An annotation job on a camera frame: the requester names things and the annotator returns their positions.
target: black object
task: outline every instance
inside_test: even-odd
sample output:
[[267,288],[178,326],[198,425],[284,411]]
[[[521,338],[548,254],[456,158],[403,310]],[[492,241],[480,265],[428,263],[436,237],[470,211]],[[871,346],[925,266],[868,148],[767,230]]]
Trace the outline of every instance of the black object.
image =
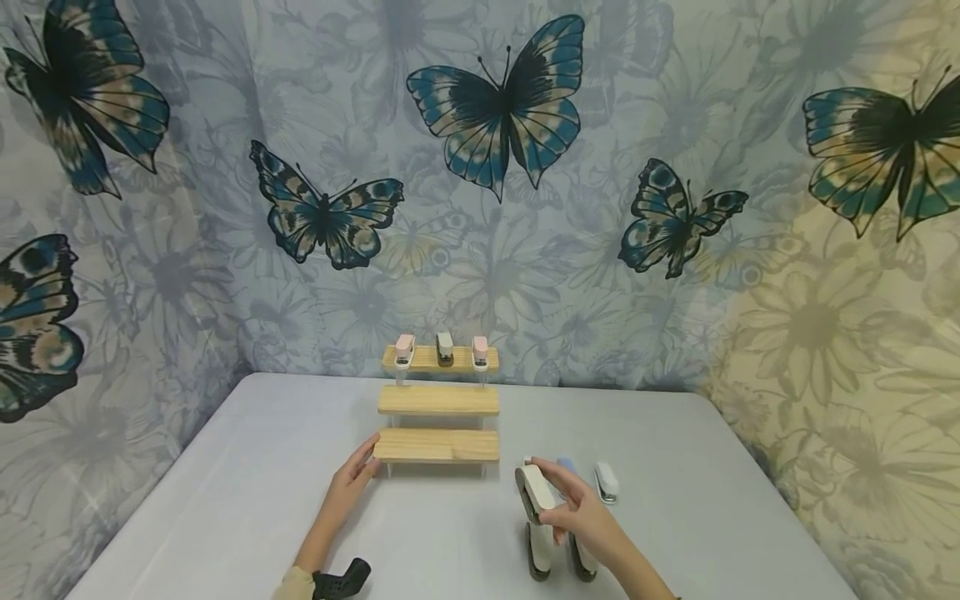
[[534,542],[531,535],[530,523],[527,523],[527,566],[530,568],[530,576],[534,578],[534,581],[544,582],[550,577],[550,571],[541,571],[534,564]]
[[313,600],[340,600],[356,595],[370,577],[370,565],[356,558],[343,575],[317,571],[313,574]]
[[573,534],[568,535],[570,536],[570,558],[573,560],[573,570],[576,571],[580,581],[590,583],[597,578],[597,572],[587,570],[580,558],[580,544],[577,543],[577,537]]

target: white table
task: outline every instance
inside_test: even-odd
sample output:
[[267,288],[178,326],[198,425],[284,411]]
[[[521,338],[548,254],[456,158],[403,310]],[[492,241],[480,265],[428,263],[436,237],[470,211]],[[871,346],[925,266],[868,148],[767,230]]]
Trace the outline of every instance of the white table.
[[[333,471],[387,423],[384,379],[244,379],[147,497],[70,600],[266,600]],[[499,386],[501,461],[486,479],[374,480],[334,550],[372,566],[359,600],[621,598],[601,568],[580,582],[566,546],[545,583],[527,572],[513,469],[610,462],[624,529],[684,600],[855,600],[714,408],[690,394]]]

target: fabric backdrop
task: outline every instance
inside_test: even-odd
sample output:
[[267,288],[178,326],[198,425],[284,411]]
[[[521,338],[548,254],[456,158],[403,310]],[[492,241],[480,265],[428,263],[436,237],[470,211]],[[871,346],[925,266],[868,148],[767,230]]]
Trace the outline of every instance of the fabric backdrop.
[[0,597],[244,373],[443,329],[709,397],[861,598],[960,597],[956,0],[0,6]]

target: wooden plank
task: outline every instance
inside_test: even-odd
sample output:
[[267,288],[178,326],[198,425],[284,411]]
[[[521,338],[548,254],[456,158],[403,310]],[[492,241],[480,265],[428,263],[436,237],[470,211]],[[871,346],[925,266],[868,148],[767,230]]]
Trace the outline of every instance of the wooden plank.
[[[396,348],[387,346],[383,353],[381,364],[389,372],[394,371],[394,359],[396,358]],[[500,369],[500,353],[496,348],[490,347],[487,352],[487,372],[496,372]],[[421,344],[418,340],[417,351],[414,352],[414,360],[410,365],[411,372],[473,372],[473,365],[470,363],[470,346],[453,347],[453,364],[449,367],[442,367],[437,362],[437,347],[435,344]]]
[[500,460],[500,437],[489,429],[380,430],[373,457],[384,463],[487,463]]
[[386,385],[377,410],[381,415],[495,417],[500,399],[494,387]]

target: right hand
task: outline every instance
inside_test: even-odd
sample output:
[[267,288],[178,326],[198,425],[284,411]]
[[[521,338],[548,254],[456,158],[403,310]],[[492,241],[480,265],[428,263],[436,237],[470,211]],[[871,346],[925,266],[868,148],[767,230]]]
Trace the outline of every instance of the right hand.
[[530,463],[539,467],[543,477],[566,498],[564,504],[540,513],[540,522],[553,527],[555,544],[560,545],[564,534],[570,532],[607,568],[612,568],[625,554],[636,551],[590,484],[569,469],[542,458],[534,458]]

